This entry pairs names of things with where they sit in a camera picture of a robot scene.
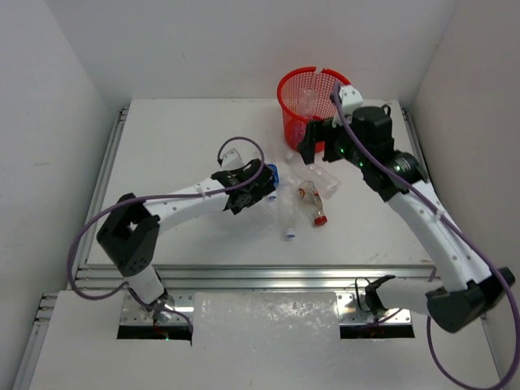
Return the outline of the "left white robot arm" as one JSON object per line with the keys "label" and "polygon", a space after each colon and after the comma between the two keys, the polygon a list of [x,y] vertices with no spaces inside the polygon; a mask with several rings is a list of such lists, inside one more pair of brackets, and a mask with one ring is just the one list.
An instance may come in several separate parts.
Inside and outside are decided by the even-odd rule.
{"label": "left white robot arm", "polygon": [[176,226],[221,211],[239,214],[275,191],[275,173],[258,158],[222,170],[165,198],[123,195],[97,232],[97,242],[134,300],[155,318],[173,315],[173,298],[152,266],[158,238]]}

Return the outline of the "clear bottle white cap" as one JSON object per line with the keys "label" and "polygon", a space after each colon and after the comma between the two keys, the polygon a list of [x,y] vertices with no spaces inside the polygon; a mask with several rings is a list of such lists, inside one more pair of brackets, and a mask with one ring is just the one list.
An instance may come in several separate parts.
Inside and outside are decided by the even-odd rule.
{"label": "clear bottle white cap", "polygon": [[303,181],[312,181],[320,196],[325,199],[332,198],[340,187],[340,181],[333,174],[315,163],[305,165],[297,152],[288,152],[284,160],[294,175]]}

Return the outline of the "red cap clear bottle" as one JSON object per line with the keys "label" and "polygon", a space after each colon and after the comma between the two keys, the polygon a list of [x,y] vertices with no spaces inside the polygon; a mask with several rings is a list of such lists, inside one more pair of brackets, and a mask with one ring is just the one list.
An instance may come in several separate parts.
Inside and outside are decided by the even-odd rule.
{"label": "red cap clear bottle", "polygon": [[300,201],[310,213],[310,219],[314,226],[321,227],[325,225],[328,222],[327,216],[324,213],[322,198],[314,182],[311,180],[303,181],[300,183],[297,191]]}

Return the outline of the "clear bottle blue cap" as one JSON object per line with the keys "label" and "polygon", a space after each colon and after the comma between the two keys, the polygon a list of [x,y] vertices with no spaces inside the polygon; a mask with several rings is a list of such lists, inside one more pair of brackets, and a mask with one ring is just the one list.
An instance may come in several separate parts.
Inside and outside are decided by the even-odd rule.
{"label": "clear bottle blue cap", "polygon": [[298,192],[296,181],[291,175],[282,175],[277,188],[277,217],[285,241],[296,237],[296,225],[299,215]]}

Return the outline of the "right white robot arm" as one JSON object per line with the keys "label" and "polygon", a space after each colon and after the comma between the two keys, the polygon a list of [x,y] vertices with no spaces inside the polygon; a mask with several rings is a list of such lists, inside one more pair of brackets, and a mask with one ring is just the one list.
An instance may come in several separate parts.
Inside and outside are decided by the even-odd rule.
{"label": "right white robot arm", "polygon": [[419,161],[395,149],[389,106],[363,106],[348,118],[349,130],[332,119],[306,125],[297,146],[304,163],[314,162],[315,146],[322,142],[323,161],[345,159],[360,169],[367,186],[417,237],[441,278],[430,286],[383,276],[366,286],[365,306],[373,315],[397,307],[426,314],[443,330],[458,332],[495,307],[505,294],[504,286],[454,232],[455,224]]}

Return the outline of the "blue label bottle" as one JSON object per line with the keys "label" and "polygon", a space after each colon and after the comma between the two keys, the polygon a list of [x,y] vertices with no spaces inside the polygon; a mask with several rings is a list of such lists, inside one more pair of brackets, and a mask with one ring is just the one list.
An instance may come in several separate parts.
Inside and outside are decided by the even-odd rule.
{"label": "blue label bottle", "polygon": [[274,186],[274,190],[267,195],[266,200],[268,202],[274,202],[277,198],[277,188],[280,183],[280,176],[279,176],[278,168],[274,163],[268,163],[266,166],[271,170],[271,176],[272,176],[272,181],[273,181],[273,186]]}

